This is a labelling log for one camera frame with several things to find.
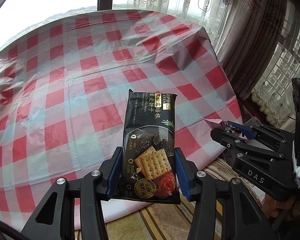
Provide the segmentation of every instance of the round table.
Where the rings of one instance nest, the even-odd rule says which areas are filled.
[[[142,10],[63,18],[0,52],[0,220],[21,230],[59,177],[122,145],[128,90],[177,94],[176,147],[202,169],[223,150],[203,118],[242,122],[205,29]],[[105,221],[147,203],[103,202]],[[75,228],[80,227],[79,200]]]

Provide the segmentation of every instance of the rose image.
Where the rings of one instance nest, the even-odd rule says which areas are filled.
[[[164,199],[172,195],[176,189],[176,177],[169,171],[153,180],[156,184],[155,196]]]

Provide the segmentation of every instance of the silver bolt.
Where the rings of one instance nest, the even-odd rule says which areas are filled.
[[[200,178],[203,178],[203,177],[206,176],[206,173],[204,171],[198,171],[197,176],[200,177]]]
[[[100,175],[100,171],[99,171],[99,170],[91,171],[91,175],[92,175],[93,177],[99,176],[99,175]]]
[[[238,184],[241,183],[241,180],[238,179],[238,178],[234,178],[234,179],[232,179],[232,183],[235,184],[235,185],[238,185]]]
[[[64,184],[65,182],[66,180],[64,178],[57,179],[57,184],[59,185]]]

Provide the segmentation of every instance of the brown curtain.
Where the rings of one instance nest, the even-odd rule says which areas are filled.
[[[236,95],[248,98],[281,35],[287,0],[239,0],[218,59]]]

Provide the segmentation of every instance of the biscuit package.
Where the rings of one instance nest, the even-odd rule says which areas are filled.
[[[180,203],[174,156],[174,94],[133,92],[123,131],[123,199]]]

